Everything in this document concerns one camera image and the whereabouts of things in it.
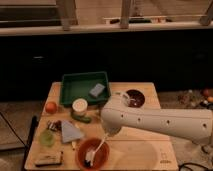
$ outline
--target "blue object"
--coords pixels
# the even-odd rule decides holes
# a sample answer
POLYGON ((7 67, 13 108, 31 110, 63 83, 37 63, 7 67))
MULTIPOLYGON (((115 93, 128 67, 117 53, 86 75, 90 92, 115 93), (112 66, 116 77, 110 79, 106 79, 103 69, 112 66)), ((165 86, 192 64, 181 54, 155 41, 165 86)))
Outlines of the blue object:
POLYGON ((89 92, 89 94, 95 98, 97 98, 105 89, 105 86, 98 83, 95 85, 94 88, 92 88, 89 92))

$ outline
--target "green tray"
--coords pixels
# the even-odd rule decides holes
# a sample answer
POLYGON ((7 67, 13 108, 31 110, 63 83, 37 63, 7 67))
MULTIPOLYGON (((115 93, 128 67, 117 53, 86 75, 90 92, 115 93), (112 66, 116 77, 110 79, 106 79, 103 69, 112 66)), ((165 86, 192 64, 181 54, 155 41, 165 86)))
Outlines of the green tray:
POLYGON ((70 107, 74 100, 84 98, 89 105, 105 103, 110 97, 110 89, 106 72, 88 72, 63 75, 60 92, 60 104, 70 107), (105 86, 104 91, 94 98, 89 91, 100 83, 105 86))

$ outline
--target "orange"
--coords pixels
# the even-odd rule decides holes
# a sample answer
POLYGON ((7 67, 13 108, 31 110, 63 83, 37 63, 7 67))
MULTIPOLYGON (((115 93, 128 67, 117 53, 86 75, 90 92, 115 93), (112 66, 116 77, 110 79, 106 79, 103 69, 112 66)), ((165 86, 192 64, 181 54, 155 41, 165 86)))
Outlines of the orange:
POLYGON ((53 102, 53 101, 49 101, 49 102, 47 102, 46 105, 45 105, 45 111, 46 111, 47 113, 49 113, 49 114, 54 114, 54 113, 56 113, 56 112, 57 112, 57 109, 58 109, 57 104, 56 104, 55 102, 53 102))

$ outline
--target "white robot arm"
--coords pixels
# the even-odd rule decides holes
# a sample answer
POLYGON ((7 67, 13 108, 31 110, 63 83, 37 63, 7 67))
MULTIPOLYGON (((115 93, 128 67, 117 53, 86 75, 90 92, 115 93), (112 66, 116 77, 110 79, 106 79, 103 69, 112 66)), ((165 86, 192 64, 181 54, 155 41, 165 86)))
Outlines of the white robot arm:
POLYGON ((127 94, 117 93, 103 107, 102 127, 109 135, 127 126, 213 145, 211 110, 132 108, 128 100, 127 94))

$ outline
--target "cable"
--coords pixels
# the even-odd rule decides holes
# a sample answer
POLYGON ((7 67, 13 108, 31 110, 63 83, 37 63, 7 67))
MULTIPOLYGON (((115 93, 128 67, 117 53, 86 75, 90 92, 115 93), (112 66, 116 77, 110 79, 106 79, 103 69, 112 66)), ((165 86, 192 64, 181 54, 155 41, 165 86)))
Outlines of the cable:
POLYGON ((201 146, 201 150, 202 152, 204 152, 205 154, 209 154, 209 152, 205 149, 208 145, 203 145, 201 146))
POLYGON ((4 119, 4 121, 7 123, 7 125, 10 127, 10 129, 12 130, 12 132, 15 134, 15 136, 20 140, 20 142, 24 145, 24 147, 26 148, 27 145, 24 143, 24 141, 18 136, 18 134, 16 133, 16 131, 13 129, 13 127, 11 126, 11 124, 8 122, 8 120, 4 117, 4 115, 0 112, 1 117, 4 119))
POLYGON ((197 164, 197 163, 191 163, 191 162, 181 164, 181 165, 179 166, 179 171, 181 171, 182 168, 187 168, 187 169, 189 169, 190 171, 193 171, 193 169, 190 168, 190 167, 188 167, 187 165, 197 166, 197 167, 203 168, 204 171, 213 171, 212 169, 209 169, 209 168, 207 168, 207 167, 205 167, 205 166, 203 166, 203 165, 200 165, 200 164, 197 164))

